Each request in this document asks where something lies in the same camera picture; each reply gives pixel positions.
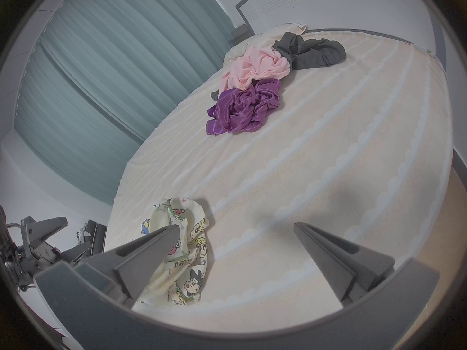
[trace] pillow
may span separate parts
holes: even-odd
[[[250,47],[272,46],[276,40],[281,40],[282,36],[287,31],[296,35],[301,35],[305,30],[306,25],[300,23],[285,23],[263,34],[256,34],[246,38],[226,53],[223,65],[237,59],[238,57],[242,57]]]

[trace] fitted sheet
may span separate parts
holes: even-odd
[[[164,198],[201,204],[210,222],[201,300],[135,311],[196,330],[275,330],[341,308],[293,233],[306,222],[396,260],[417,252],[442,204],[452,116],[440,62],[413,44],[359,32],[343,63],[293,70],[280,108],[254,133],[207,136],[210,93],[229,63],[155,129],[128,162],[106,250],[141,235]]]

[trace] teal curtain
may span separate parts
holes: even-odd
[[[216,0],[67,0],[27,66],[15,129],[55,172],[113,204],[126,163],[222,67]]]

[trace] cartoon print shirt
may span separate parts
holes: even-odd
[[[167,298],[178,306],[195,303],[207,266],[205,229],[209,225],[201,205],[189,198],[175,197],[154,205],[150,218],[141,225],[147,235],[166,225],[178,225],[180,239],[168,253],[163,264],[159,286],[167,286]]]

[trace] bed sheet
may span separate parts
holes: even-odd
[[[358,32],[320,32],[347,60],[295,70],[280,108],[254,133],[207,136],[214,74],[158,126],[128,162],[106,250],[141,236],[164,198],[200,203],[210,221],[200,302],[164,299],[134,310],[185,328],[250,332],[303,324],[341,308],[293,233],[294,222],[393,256],[423,244],[447,187],[451,107],[439,61],[412,44]]]

